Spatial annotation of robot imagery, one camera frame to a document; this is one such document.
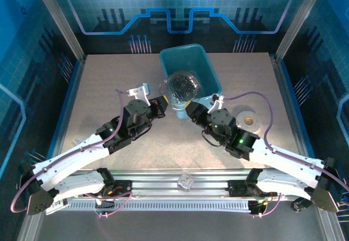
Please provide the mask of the clear plastic plate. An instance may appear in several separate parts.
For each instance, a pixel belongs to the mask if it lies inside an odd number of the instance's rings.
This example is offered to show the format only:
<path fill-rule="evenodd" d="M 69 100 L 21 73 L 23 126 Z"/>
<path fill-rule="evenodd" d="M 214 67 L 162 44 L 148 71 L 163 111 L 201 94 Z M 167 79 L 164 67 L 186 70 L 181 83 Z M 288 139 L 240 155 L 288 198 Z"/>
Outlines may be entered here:
<path fill-rule="evenodd" d="M 180 111 L 185 109 L 188 101 L 199 100 L 202 86 L 193 73 L 179 70 L 161 82 L 159 93 L 167 98 L 171 109 Z"/>

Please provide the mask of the teal plastic bin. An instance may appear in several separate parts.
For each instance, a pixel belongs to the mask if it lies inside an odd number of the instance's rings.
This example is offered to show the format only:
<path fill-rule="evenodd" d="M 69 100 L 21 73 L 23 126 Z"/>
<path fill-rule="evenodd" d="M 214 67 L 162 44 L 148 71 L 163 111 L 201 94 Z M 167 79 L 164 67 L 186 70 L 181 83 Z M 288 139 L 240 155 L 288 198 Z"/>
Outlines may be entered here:
<path fill-rule="evenodd" d="M 159 58 L 164 79 L 179 70 L 189 71 L 196 76 L 202 86 L 202 94 L 198 101 L 194 100 L 195 102 L 210 108 L 212 95 L 222 93 L 221 83 L 202 45 L 189 44 L 164 49 Z M 174 112 L 179 119 L 188 118 L 185 109 Z"/>

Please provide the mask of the clear plastic cube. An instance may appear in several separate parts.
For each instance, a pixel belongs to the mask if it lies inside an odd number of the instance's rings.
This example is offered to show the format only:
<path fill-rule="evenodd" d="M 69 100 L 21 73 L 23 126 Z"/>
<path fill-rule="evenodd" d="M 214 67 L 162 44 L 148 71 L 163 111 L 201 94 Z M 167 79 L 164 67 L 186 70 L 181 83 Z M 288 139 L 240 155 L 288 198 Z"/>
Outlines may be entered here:
<path fill-rule="evenodd" d="M 180 177 L 177 180 L 177 186 L 181 189 L 184 189 L 186 191 L 189 191 L 194 184 L 194 177 L 187 174 L 187 173 L 182 173 Z"/>

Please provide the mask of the white label card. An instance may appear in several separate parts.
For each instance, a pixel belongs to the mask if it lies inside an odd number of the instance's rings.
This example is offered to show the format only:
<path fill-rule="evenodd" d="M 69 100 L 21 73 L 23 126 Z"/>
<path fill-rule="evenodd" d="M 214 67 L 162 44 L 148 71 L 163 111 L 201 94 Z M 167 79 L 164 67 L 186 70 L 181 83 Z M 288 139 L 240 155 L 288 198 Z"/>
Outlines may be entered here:
<path fill-rule="evenodd" d="M 55 212 L 65 208 L 65 207 L 67 207 L 68 205 L 69 205 L 69 203 L 68 203 L 67 198 L 59 200 L 57 202 L 54 202 L 50 207 L 48 207 L 45 211 L 45 214 L 50 215 L 52 213 L 55 213 Z"/>

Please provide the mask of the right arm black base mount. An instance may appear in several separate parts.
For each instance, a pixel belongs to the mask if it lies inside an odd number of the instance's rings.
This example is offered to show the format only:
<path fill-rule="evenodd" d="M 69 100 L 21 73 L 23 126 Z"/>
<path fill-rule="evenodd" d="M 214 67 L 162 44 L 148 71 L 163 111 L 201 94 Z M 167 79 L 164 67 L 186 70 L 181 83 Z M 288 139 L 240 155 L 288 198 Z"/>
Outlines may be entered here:
<path fill-rule="evenodd" d="M 277 197 L 277 192 L 262 191 L 256 184 L 244 180 L 229 180 L 225 189 L 230 197 Z"/>

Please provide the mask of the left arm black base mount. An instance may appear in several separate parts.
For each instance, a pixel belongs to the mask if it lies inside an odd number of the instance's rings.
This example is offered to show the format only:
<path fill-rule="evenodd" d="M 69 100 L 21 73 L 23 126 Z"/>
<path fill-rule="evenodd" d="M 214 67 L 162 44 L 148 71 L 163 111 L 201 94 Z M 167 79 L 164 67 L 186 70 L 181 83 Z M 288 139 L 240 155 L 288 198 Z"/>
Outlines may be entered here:
<path fill-rule="evenodd" d="M 131 191 L 133 182 L 131 180 L 112 180 L 102 187 L 102 189 L 96 193 L 93 193 L 93 196 L 97 197 L 114 197 L 125 192 Z"/>

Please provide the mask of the aluminium extrusion rail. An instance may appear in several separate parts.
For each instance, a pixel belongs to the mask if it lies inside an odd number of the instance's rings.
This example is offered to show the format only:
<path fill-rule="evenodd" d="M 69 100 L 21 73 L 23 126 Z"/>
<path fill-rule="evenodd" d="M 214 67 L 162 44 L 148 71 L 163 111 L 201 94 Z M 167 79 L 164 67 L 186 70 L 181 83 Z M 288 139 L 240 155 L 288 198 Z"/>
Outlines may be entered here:
<path fill-rule="evenodd" d="M 314 190 L 318 181 L 314 175 L 291 176 L 282 171 L 263 168 L 252 169 L 217 169 L 217 170 L 112 170 L 114 180 L 131 180 L 133 196 L 142 198 L 218 198 L 229 197 L 227 182 L 244 180 L 257 173 L 256 185 L 265 192 L 277 192 L 284 196 L 310 198 L 307 190 Z M 189 191 L 177 186 L 182 173 L 194 177 L 194 184 Z"/>

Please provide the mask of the left aluminium frame post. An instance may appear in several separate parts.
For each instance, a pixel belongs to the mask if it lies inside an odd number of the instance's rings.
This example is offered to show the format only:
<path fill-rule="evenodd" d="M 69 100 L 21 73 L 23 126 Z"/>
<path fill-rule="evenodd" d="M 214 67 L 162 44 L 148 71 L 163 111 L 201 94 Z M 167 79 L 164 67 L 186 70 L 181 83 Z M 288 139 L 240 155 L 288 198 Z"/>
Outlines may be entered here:
<path fill-rule="evenodd" d="M 63 37 L 65 38 L 65 41 L 69 45 L 76 59 L 80 63 L 84 63 L 85 53 L 83 52 L 83 49 L 80 46 L 79 41 L 76 38 L 76 35 L 74 34 L 72 28 L 70 27 L 70 24 L 67 18 L 65 17 L 62 9 L 60 8 L 57 0 L 42 0 L 42 1 L 44 2 L 45 6 L 50 12 L 53 20 L 55 21 L 58 29 L 62 33 Z"/>

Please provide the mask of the aluminium frame post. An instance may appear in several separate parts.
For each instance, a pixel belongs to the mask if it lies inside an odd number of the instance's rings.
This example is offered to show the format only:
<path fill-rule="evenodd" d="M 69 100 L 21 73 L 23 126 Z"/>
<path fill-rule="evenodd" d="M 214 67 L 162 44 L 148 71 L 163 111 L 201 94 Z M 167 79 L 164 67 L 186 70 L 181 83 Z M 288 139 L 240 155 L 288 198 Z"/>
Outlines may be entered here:
<path fill-rule="evenodd" d="M 83 49 L 80 46 L 79 41 L 76 38 L 76 35 L 74 34 L 72 28 L 70 27 L 70 24 L 67 18 L 65 17 L 62 9 L 60 8 L 57 0 L 42 0 L 42 1 L 44 2 L 45 6 L 50 12 L 53 20 L 55 21 L 58 29 L 62 33 L 63 37 L 65 38 L 65 41 L 69 45 L 76 59 L 80 63 L 84 63 L 85 53 L 83 52 Z"/>
<path fill-rule="evenodd" d="M 312 10 L 314 4 L 317 0 L 303 0 L 299 9 L 297 10 L 291 24 L 286 31 L 276 53 L 275 53 L 275 62 L 280 63 L 291 44 L 293 43 L 295 37 L 297 36 L 299 30 L 301 29 L 306 18 L 309 16 L 310 11 Z"/>

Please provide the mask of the right aluminium frame post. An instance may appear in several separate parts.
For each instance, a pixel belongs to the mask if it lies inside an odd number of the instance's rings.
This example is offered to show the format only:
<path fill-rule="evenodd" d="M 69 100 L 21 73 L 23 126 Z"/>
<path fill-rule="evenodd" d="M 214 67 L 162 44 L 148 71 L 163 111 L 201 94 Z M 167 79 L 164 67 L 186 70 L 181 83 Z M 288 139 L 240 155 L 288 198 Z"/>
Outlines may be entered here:
<path fill-rule="evenodd" d="M 297 36 L 299 30 L 301 29 L 306 18 L 309 16 L 310 11 L 312 10 L 314 4 L 317 0 L 303 0 L 299 9 L 297 10 L 291 24 L 286 31 L 276 53 L 275 53 L 275 62 L 280 63 L 291 44 L 293 43 L 295 37 Z"/>

